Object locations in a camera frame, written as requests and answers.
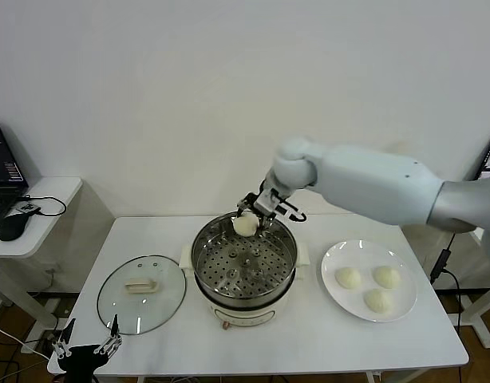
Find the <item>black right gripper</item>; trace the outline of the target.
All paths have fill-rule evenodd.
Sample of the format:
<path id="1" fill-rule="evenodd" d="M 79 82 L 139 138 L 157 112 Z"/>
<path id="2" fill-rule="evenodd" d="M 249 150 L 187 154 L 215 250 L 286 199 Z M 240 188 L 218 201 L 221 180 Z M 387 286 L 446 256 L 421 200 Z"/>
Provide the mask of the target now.
<path id="1" fill-rule="evenodd" d="M 237 203 L 236 216 L 242 216 L 246 211 L 258 216 L 258 231 L 268 230 L 276 215 L 286 216 L 288 209 L 283 206 L 283 200 L 289 197 L 289 188 L 284 184 L 273 181 L 263 181 L 259 194 L 248 193 Z"/>

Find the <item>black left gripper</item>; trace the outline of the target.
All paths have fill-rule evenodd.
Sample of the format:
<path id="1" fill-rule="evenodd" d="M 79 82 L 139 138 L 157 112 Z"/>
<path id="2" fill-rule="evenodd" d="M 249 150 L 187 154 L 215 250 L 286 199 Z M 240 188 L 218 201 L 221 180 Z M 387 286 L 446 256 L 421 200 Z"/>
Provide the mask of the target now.
<path id="1" fill-rule="evenodd" d="M 91 383 L 94 372 L 106 365 L 109 361 L 108 355 L 114 355 L 122 344 L 118 315 L 115 314 L 113 317 L 110 335 L 99 346 L 83 345 L 69 348 L 75 322 L 76 319 L 72 318 L 61 331 L 60 337 L 52 344 L 53 351 L 58 359 L 63 359 L 64 382 Z"/>

